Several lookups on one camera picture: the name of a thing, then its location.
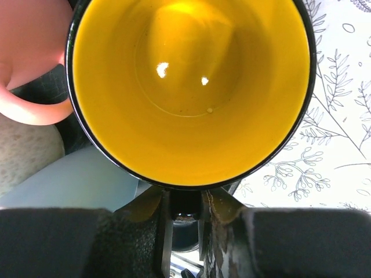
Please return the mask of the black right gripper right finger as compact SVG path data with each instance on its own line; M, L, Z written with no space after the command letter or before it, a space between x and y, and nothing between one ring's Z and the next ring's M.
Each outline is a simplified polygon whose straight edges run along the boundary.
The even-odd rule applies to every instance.
M223 188L202 193L202 277L255 277L245 216L248 208Z

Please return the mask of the pink ceramic mug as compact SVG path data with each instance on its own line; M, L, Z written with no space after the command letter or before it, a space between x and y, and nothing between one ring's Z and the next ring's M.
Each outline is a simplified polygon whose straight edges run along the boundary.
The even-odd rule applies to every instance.
M1 1L1 114L27 125L52 125L72 113L69 99L32 103L12 89L64 64L73 11L68 1Z

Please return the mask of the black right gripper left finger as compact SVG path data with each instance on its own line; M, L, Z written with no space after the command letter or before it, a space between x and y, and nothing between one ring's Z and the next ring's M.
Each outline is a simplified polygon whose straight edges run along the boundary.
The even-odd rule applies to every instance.
M149 188L100 217L95 237L96 277L169 277L169 192Z

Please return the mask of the yellow black mug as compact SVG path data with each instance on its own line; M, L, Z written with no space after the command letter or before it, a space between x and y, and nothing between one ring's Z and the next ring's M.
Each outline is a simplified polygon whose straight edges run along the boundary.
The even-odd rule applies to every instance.
M302 1L79 1L65 52L70 100L114 165L169 191L173 222L202 191L269 162L302 120L315 80Z

